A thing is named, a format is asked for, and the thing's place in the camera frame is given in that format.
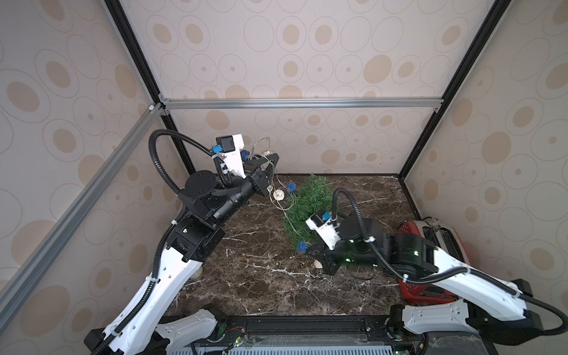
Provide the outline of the white rattan light ball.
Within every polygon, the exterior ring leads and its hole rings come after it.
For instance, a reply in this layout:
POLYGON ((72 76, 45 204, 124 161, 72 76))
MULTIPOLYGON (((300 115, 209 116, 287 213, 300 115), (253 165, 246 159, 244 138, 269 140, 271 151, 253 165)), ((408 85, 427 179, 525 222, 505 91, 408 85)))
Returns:
POLYGON ((282 189, 276 189, 273 191, 273 198, 275 201, 283 201, 285 199, 285 192, 282 189))

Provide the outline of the blue rattan light ball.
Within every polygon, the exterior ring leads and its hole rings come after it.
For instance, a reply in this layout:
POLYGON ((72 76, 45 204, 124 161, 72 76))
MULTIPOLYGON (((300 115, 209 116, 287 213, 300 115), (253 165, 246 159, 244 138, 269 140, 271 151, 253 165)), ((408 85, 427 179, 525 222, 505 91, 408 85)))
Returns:
POLYGON ((245 150, 245 149, 241 150, 241 160, 242 160, 242 162, 248 161, 248 160, 249 160, 249 157, 250 157, 250 152, 249 152, 248 150, 245 150))

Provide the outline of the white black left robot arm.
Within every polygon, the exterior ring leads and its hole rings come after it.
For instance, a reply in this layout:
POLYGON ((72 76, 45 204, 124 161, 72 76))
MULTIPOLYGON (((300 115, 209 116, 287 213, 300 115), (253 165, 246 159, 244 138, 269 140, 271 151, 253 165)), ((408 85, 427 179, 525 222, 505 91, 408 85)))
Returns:
POLYGON ((173 354, 220 331, 224 315, 208 307, 172 322, 161 319, 186 282, 198 273, 225 237, 223 226, 253 195, 269 195, 279 156, 270 152, 243 161, 241 135, 218 137, 210 148, 174 130, 149 136, 149 155, 183 208, 158 242, 149 276, 126 308, 84 340, 92 354, 173 354), (179 139, 208 155, 216 170, 192 173, 180 187, 157 151, 162 136, 179 139))

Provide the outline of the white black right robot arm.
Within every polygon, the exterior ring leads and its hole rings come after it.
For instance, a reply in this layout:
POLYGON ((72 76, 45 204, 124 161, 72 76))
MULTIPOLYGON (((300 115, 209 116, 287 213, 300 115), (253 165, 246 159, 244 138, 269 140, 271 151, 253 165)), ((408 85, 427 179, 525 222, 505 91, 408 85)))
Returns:
POLYGON ((353 195, 336 189, 331 211, 306 219, 319 240, 306 253, 335 275, 342 265, 371 266, 405 285, 449 291, 457 299, 432 306, 393 306, 386 327, 393 333, 468 332, 503 346, 567 332, 567 316, 533 297, 523 279, 504 281, 456 259, 420 235, 387 235, 364 217, 353 195))

